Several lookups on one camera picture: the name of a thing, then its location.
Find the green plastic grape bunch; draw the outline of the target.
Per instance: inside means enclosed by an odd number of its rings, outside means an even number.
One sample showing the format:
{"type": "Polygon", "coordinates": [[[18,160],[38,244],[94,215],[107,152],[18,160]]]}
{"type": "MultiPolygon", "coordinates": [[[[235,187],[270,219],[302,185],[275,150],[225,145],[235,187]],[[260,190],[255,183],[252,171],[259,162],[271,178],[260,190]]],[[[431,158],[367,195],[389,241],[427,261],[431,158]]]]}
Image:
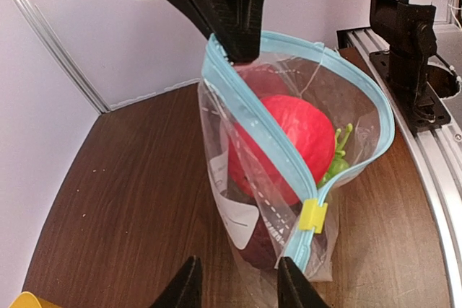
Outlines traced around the green plastic grape bunch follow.
{"type": "Polygon", "coordinates": [[[333,157],[333,160],[327,172],[322,177],[320,182],[317,184],[317,188],[322,188],[331,178],[343,172],[344,170],[347,170],[350,167],[349,163],[344,158],[346,156],[344,147],[346,146],[347,141],[349,140],[349,137],[352,131],[353,131],[353,125],[351,123],[347,124],[344,129],[341,129],[341,128],[336,129],[336,132],[334,135],[334,140],[335,140],[334,157],[333,157]]]}

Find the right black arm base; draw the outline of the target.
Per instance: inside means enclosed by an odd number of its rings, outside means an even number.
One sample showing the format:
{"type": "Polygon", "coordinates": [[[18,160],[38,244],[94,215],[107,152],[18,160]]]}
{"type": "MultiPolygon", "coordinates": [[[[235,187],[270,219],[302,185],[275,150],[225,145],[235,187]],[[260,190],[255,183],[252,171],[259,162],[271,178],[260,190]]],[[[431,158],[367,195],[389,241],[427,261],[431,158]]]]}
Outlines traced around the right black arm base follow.
{"type": "Polygon", "coordinates": [[[430,86],[429,58],[437,53],[436,7],[409,0],[371,0],[372,31],[389,44],[370,61],[413,135],[448,124],[451,116],[430,86]]]}

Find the clear zip top bag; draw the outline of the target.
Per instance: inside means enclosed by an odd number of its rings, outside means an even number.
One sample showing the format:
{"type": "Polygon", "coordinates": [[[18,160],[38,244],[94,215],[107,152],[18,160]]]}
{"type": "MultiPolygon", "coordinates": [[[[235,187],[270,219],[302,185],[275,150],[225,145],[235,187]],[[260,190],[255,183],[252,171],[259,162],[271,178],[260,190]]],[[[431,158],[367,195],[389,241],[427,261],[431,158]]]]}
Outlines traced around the clear zip top bag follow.
{"type": "Polygon", "coordinates": [[[334,191],[394,139],[380,87],[322,43],[265,32],[248,65],[211,37],[198,94],[210,185],[243,273],[269,280],[289,257],[330,281],[334,191]]]}

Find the yellow zipper slider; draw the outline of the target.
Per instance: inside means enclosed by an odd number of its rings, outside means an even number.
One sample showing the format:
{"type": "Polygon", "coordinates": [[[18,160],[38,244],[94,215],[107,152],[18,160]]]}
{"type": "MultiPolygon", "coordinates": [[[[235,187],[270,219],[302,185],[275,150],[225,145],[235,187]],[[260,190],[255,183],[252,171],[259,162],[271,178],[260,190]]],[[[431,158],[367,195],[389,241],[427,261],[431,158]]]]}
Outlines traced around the yellow zipper slider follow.
{"type": "Polygon", "coordinates": [[[301,231],[313,231],[321,234],[326,219],[328,204],[319,204],[317,198],[307,199],[303,202],[298,221],[298,229],[301,231]]]}

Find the dark red plastic apple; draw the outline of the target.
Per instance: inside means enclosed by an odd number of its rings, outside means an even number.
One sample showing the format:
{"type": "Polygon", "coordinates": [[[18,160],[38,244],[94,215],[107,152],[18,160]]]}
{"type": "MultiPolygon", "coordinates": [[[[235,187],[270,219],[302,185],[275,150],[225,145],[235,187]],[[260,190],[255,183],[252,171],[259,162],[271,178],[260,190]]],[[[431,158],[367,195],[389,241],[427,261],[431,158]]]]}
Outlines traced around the dark red plastic apple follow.
{"type": "MultiPolygon", "coordinates": [[[[237,72],[245,83],[253,90],[258,99],[273,94],[289,94],[287,85],[271,64],[241,69],[237,72]]],[[[239,189],[250,196],[250,203],[256,205],[250,185],[232,144],[229,147],[228,173],[239,189]]],[[[261,216],[246,248],[238,251],[244,261],[259,270],[271,270],[276,262],[276,254],[270,235],[261,216]]]]}

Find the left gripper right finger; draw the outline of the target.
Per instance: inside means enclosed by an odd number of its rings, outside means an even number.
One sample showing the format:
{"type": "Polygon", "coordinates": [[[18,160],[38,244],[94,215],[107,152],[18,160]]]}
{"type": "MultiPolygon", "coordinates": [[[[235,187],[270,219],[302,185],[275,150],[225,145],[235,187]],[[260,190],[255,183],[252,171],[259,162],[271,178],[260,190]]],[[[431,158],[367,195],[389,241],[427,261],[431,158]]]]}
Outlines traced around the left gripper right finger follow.
{"type": "Polygon", "coordinates": [[[279,260],[277,296],[278,308],[329,308],[289,257],[279,260]]]}

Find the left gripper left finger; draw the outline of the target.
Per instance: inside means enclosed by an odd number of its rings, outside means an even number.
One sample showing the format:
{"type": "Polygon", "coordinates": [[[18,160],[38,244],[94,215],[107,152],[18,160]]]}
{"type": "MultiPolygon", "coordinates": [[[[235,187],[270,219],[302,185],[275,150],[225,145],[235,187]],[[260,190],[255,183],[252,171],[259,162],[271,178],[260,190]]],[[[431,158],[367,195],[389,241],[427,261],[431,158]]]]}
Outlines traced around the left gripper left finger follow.
{"type": "Polygon", "coordinates": [[[202,300],[202,264],[190,256],[149,306],[150,308],[199,308],[202,300]]]}

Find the bright red plastic apple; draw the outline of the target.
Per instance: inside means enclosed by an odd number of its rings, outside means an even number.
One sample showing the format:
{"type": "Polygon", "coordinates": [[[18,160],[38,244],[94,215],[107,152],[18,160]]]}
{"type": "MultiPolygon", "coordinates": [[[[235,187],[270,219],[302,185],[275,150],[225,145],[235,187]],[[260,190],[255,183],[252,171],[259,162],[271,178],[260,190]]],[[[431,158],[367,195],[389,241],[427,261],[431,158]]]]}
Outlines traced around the bright red plastic apple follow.
{"type": "Polygon", "coordinates": [[[314,196],[335,152],[334,127],[311,103],[286,94],[247,96],[229,104],[231,141],[253,196],[293,206],[314,196]]]}

